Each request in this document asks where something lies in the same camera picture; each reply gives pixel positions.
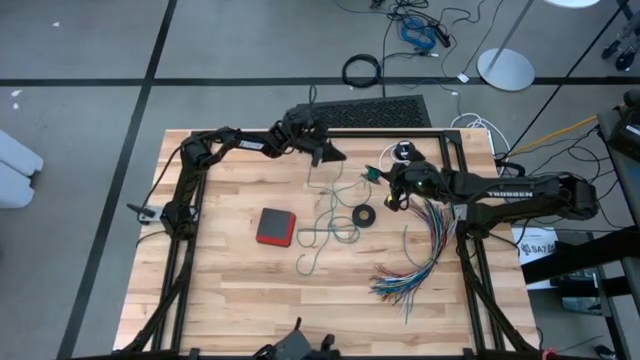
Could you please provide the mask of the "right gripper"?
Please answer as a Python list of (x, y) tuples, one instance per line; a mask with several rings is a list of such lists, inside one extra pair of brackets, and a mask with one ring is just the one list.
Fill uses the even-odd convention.
[(379, 174), (379, 180), (388, 183), (390, 187), (387, 197), (387, 207), (390, 210), (400, 210), (402, 202), (412, 194), (433, 198), (443, 186), (440, 172), (426, 161), (396, 163), (387, 171), (379, 170)]

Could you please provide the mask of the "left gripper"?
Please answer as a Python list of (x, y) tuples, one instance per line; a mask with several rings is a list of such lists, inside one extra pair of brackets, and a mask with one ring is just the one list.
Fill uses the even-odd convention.
[(313, 117), (311, 107), (294, 107), (286, 111), (283, 119), (285, 134), (290, 138), (291, 147), (310, 154), (311, 166), (320, 162), (340, 162), (347, 159), (328, 139), (328, 127)]

